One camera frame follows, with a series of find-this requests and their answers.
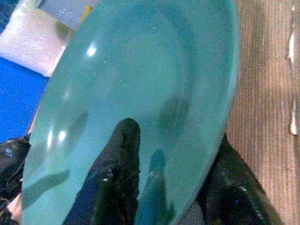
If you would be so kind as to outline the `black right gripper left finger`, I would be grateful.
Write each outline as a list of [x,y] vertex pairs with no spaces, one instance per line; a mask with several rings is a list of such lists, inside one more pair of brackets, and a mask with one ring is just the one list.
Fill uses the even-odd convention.
[[132,225],[138,208],[140,127],[121,120],[89,169],[64,225]]

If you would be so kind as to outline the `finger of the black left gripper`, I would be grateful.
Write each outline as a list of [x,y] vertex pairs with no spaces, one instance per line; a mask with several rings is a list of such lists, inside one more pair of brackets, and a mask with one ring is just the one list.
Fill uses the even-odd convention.
[[0,223],[17,225],[8,205],[22,191],[23,165],[30,149],[30,136],[5,140],[0,144]]

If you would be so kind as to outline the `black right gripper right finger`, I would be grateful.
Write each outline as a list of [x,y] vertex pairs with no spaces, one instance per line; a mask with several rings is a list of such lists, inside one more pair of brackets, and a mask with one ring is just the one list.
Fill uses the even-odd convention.
[[197,201],[206,225],[284,223],[258,179],[226,135]]

